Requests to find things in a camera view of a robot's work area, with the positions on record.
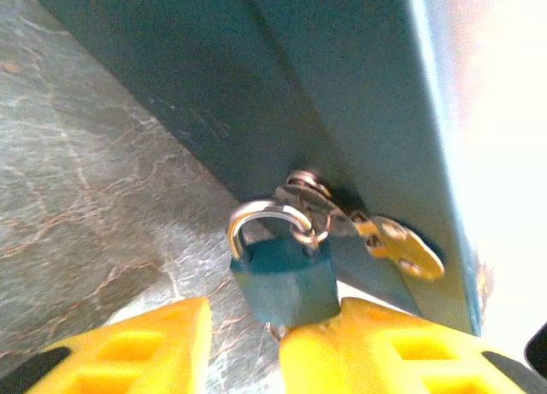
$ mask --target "padlock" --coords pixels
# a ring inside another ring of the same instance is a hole
[[[272,200],[246,203],[234,212],[228,228],[234,254],[230,269],[253,316],[272,326],[294,327],[337,315],[336,278],[326,236],[317,236],[315,245],[287,237],[245,246],[241,226],[265,216],[290,221],[301,232],[313,227],[297,209]]]

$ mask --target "marble surface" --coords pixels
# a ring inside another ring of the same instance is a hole
[[[33,0],[0,0],[0,188],[0,374],[207,296],[208,391],[282,391],[277,342],[228,269],[236,201]]]

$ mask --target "yellow plastic piece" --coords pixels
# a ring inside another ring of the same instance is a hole
[[[281,341],[287,394],[522,393],[480,353],[480,338],[357,298]]]
[[[72,354],[32,394],[204,392],[211,345],[206,298],[189,298],[59,341]]]

